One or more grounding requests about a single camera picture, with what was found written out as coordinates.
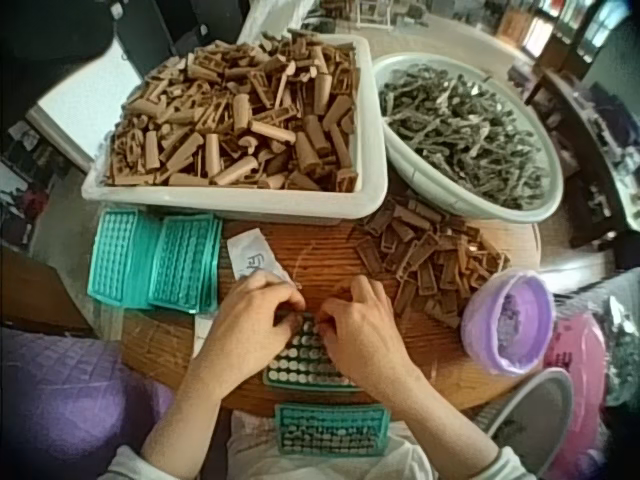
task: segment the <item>round wooden table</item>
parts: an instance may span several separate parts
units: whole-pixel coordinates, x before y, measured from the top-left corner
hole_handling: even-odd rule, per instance
[[[514,267],[538,268],[540,241],[535,225],[498,221],[470,224],[480,227],[498,249],[505,251]],[[366,273],[354,248],[364,234],[352,222],[321,227],[226,221],[218,272],[220,299],[234,282],[224,240],[256,227],[267,238],[278,261],[301,285],[311,312],[316,311],[325,298],[335,294],[338,285],[344,285],[354,275]],[[381,280],[393,298],[397,282],[392,277]],[[483,404],[520,381],[483,371],[464,352],[459,330],[452,330],[422,313],[399,320],[398,327],[413,361],[458,409]],[[177,388],[191,358],[193,319],[175,312],[130,312],[123,326],[122,345],[125,364]],[[256,375],[225,398],[223,406],[272,416],[274,405],[282,402],[357,404],[373,402],[373,399],[364,392],[317,394],[273,389],[262,383],[261,375]]]

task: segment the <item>teal plastic tray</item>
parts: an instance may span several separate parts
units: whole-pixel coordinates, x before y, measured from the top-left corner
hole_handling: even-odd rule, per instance
[[[300,332],[264,370],[262,380],[278,388],[321,392],[360,391],[336,369],[315,329],[313,316],[304,315]]]
[[[89,271],[88,293],[117,307],[151,308],[149,284],[160,221],[139,210],[110,209],[100,217]]]
[[[187,313],[208,309],[215,233],[219,222],[210,214],[167,217],[156,248],[149,302]]]
[[[390,417],[382,405],[276,405],[278,449],[283,455],[381,456]]]

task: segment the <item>floor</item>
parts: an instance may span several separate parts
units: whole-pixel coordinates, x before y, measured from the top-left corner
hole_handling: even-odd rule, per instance
[[[401,32],[355,30],[342,25],[339,33],[356,33],[367,38],[374,58],[398,51],[432,52],[469,63],[505,81],[514,61],[527,61],[518,50],[466,25],[438,17],[429,17],[428,23],[428,28],[411,26]],[[73,169],[54,187],[34,233],[31,253],[59,271],[71,297],[98,336],[119,339],[122,311],[102,305],[86,294],[93,238],[103,206],[82,199],[83,179],[83,174]],[[570,227],[564,206],[539,228],[540,269],[553,292],[566,293],[613,273],[610,253],[569,247]]]

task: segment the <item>white sleeve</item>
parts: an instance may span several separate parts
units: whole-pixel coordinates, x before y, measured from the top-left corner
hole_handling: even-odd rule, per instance
[[[536,480],[536,477],[524,469],[511,447],[504,447],[498,458],[471,480]]]
[[[98,480],[178,480],[145,462],[127,446],[118,448],[107,472]]]

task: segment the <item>pink plastic bag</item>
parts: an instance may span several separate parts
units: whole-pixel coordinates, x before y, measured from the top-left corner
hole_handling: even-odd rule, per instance
[[[590,313],[558,320],[544,357],[544,366],[564,368],[573,384],[573,414],[569,431],[545,478],[574,479],[577,478],[579,456],[596,446],[600,406],[605,392],[604,336]]]

